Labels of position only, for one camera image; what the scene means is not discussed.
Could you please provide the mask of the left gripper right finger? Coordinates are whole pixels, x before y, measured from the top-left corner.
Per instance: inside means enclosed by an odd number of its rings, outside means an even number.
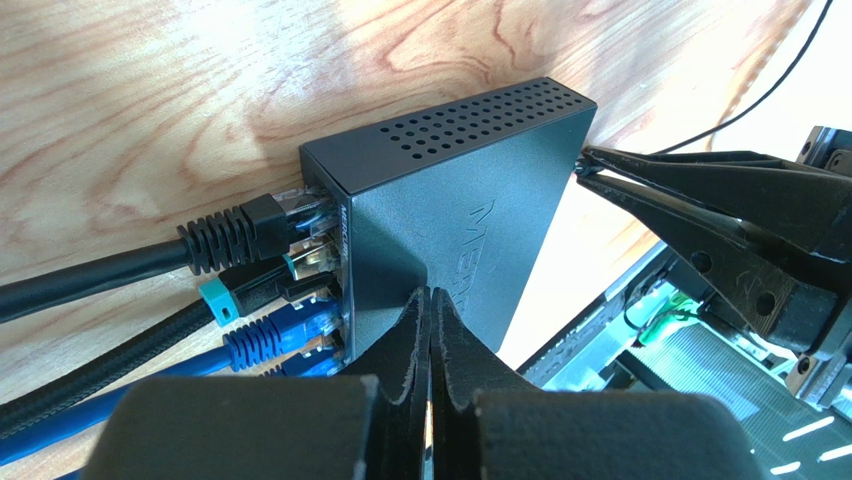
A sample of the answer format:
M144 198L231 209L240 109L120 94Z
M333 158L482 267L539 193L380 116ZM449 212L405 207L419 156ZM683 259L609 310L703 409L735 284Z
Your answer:
M445 479L758 479L720 402L672 391L550 392L503 363L450 294L431 305L436 475Z

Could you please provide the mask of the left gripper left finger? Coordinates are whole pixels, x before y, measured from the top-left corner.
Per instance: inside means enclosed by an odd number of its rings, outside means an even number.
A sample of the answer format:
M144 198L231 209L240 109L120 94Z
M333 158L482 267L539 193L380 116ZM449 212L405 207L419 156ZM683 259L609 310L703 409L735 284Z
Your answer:
M108 420L87 479L394 479L420 474L430 291L330 377L156 377Z

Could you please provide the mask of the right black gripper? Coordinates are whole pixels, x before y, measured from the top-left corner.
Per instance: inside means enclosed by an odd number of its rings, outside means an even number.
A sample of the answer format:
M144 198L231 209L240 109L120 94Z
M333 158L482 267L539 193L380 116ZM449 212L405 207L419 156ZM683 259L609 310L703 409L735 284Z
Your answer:
M600 174L578 179L652 230L762 338L799 352L815 347L836 294L761 256L730 217L810 256L849 263L849 131L813 127L799 163L752 151L657 155L587 147L583 156L648 186ZM841 306L819 349L800 354L785 379L792 396L811 406L832 405L851 382L851 300Z

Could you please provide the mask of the black network switch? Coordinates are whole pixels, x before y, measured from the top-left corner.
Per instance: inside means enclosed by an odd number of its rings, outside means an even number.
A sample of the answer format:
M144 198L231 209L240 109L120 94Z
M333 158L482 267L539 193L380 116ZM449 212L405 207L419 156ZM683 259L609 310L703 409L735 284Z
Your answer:
M498 350L597 111L543 77L303 144L334 202L347 357L421 286Z

